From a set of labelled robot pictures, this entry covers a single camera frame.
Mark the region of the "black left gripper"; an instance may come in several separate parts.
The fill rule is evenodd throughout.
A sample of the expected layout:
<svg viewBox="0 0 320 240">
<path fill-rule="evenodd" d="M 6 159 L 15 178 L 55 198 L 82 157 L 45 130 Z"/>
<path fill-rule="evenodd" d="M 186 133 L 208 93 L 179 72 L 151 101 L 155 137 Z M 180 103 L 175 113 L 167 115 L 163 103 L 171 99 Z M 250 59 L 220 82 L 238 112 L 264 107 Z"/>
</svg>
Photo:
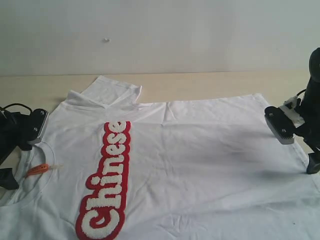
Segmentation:
<svg viewBox="0 0 320 240">
<path fill-rule="evenodd" d="M 19 147 L 22 151 L 30 151 L 33 147 L 24 138 L 24 127 L 29 119 L 29 114 L 20 112 L 0 112 L 0 164 L 2 164 L 12 151 Z M 17 190 L 12 168 L 0 169 L 0 186 L 6 190 Z"/>
</svg>

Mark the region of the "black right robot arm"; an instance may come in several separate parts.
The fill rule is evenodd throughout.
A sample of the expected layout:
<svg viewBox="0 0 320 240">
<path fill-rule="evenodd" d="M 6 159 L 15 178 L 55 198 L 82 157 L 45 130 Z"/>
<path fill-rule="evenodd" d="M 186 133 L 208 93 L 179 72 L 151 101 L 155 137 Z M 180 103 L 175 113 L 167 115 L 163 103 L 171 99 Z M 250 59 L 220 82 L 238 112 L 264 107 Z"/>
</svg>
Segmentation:
<svg viewBox="0 0 320 240">
<path fill-rule="evenodd" d="M 313 150 L 308 154 L 309 162 L 306 173 L 320 171 L 320 49 L 314 50 L 309 58 L 310 79 L 304 90 L 298 113 L 304 124 L 297 129 L 299 136 Z"/>
</svg>

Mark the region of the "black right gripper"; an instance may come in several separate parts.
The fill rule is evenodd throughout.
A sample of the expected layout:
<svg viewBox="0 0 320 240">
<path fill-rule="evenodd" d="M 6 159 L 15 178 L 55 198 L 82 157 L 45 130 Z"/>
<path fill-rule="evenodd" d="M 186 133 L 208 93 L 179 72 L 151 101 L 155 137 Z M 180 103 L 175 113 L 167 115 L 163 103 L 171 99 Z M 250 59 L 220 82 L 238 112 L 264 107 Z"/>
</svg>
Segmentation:
<svg viewBox="0 0 320 240">
<path fill-rule="evenodd" d="M 313 151 L 308 154 L 306 173 L 316 174 L 320 171 L 320 103 L 301 99 L 297 103 L 295 110 L 303 118 L 304 123 L 295 133 L 303 137 L 303 141 Z"/>
</svg>

